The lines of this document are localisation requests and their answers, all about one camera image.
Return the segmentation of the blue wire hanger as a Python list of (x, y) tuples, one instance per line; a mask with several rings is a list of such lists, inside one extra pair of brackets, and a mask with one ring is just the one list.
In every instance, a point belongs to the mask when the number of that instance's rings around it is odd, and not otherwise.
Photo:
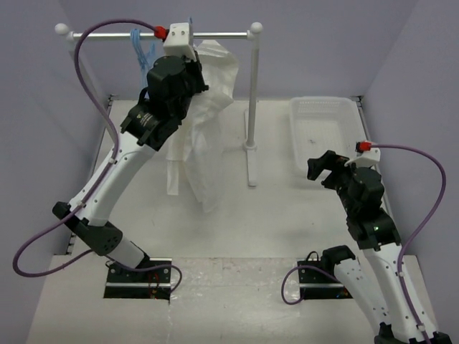
[(193, 19), (191, 16), (188, 18), (188, 23), (189, 23), (189, 35), (190, 37), (194, 36), (194, 26), (193, 26)]

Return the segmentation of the white skirt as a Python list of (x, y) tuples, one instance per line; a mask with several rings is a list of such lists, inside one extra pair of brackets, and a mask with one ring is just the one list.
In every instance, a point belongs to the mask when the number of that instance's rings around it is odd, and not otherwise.
[(234, 102), (239, 61), (215, 40), (202, 41), (197, 53), (209, 89), (193, 97), (182, 125), (167, 140), (167, 194), (179, 194), (183, 171), (203, 212), (208, 213), (217, 207), (223, 193), (224, 145), (219, 115)]

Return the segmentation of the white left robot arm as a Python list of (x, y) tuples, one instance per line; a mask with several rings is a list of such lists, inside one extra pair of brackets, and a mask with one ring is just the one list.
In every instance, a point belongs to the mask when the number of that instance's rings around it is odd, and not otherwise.
[(148, 276), (149, 257), (110, 223), (110, 214), (141, 167), (179, 129), (193, 96), (208, 88), (199, 59), (157, 59), (137, 104), (120, 125), (118, 145), (76, 196), (52, 209), (94, 253), (115, 260), (134, 282)]

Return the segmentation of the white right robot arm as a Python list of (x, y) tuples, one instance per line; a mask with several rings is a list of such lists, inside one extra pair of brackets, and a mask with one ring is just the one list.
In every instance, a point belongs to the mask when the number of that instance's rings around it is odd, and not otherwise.
[(426, 313), (404, 266), (399, 232), (382, 208), (384, 186), (374, 170), (379, 157), (376, 150), (354, 159), (328, 150), (308, 159), (308, 179), (329, 172), (321, 184), (340, 198), (348, 231), (378, 285), (372, 284), (345, 246), (324, 251), (321, 276), (329, 282), (338, 280), (351, 293), (375, 332), (375, 343), (450, 343), (450, 336), (440, 332)]

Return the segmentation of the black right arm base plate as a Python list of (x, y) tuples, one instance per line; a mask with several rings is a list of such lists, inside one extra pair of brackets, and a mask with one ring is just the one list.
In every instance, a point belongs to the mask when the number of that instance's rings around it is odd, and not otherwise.
[(343, 285), (316, 270), (300, 269), (298, 280), (303, 300), (345, 300), (352, 298)]

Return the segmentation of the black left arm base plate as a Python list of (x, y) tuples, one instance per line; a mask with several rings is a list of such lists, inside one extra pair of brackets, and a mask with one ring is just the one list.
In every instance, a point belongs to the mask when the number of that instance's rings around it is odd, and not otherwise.
[(108, 260), (105, 299), (170, 300), (171, 258), (151, 258), (146, 267), (166, 265), (148, 272), (132, 272)]

